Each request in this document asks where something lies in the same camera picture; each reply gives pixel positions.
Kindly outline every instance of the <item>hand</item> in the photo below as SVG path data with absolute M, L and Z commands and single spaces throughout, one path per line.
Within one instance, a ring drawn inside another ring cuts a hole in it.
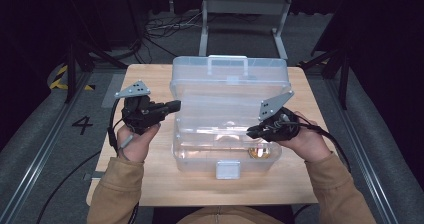
M 300 112 L 294 112 L 296 115 L 305 118 Z M 317 125 L 315 121 L 308 120 L 311 124 Z M 323 137 L 314 130 L 301 127 L 299 134 L 290 141 L 277 141 L 281 146 L 292 149 L 299 157 L 307 162 L 316 162 L 328 157 L 331 154 L 330 149 L 324 142 Z
M 152 139 L 156 136 L 160 128 L 160 124 L 149 127 L 143 135 L 138 135 L 131 131 L 126 125 L 122 126 L 118 130 L 118 148 L 121 144 L 130 136 L 133 135 L 130 143 L 118 152 L 119 158 L 124 158 L 133 162 L 144 162 L 149 152 L 149 144 Z

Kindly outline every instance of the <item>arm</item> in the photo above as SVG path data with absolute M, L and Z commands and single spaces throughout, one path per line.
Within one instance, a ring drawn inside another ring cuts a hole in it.
M 112 157 L 105 175 L 93 193 L 87 223 L 128 223 L 141 196 L 144 159 L 159 125 L 150 127 L 143 135 L 132 133 L 123 126 L 118 131 L 118 147 L 134 135 L 131 142 Z
M 305 118 L 299 112 L 295 114 Z M 320 223 L 375 223 L 352 176 L 340 159 L 331 153 L 321 135 L 302 127 L 296 137 L 278 143 L 305 160 L 321 208 Z

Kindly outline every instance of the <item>black pants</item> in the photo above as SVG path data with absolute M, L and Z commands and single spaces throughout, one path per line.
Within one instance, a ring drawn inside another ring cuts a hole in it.
M 248 206 L 285 223 L 294 224 L 291 206 Z M 189 214 L 202 209 L 202 207 L 155 207 L 153 224 L 175 224 Z

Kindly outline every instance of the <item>table top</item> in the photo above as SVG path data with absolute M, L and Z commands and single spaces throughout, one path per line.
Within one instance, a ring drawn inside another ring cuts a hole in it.
M 300 111 L 327 129 L 312 90 L 302 69 L 289 67 L 289 81 L 295 95 L 285 107 Z M 152 101 L 169 102 L 172 65 L 134 64 L 128 67 L 122 89 L 142 80 L 151 90 Z M 116 109 L 120 118 L 123 100 Z M 174 113 L 162 122 L 159 133 L 150 144 L 144 167 L 140 205 L 142 206 L 209 206 L 209 205 L 276 205 L 317 203 L 304 161 L 293 151 L 283 148 L 279 160 L 267 172 L 242 172 L 237 180 L 218 180 L 215 173 L 181 172 L 172 153 Z M 335 151 L 334 145 L 326 140 Z M 104 172 L 110 157 L 116 156 L 106 136 L 96 171 Z M 87 204 L 99 180 L 92 180 Z

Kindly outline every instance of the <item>clear plastic box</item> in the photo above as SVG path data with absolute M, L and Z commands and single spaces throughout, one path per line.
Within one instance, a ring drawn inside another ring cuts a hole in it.
M 173 141 L 181 171 L 219 170 L 217 178 L 233 178 L 234 168 L 266 171 L 280 158 L 277 143 L 251 139 L 246 130 L 259 124 L 262 100 L 291 90 L 283 59 L 177 57 L 170 89 L 181 100 Z

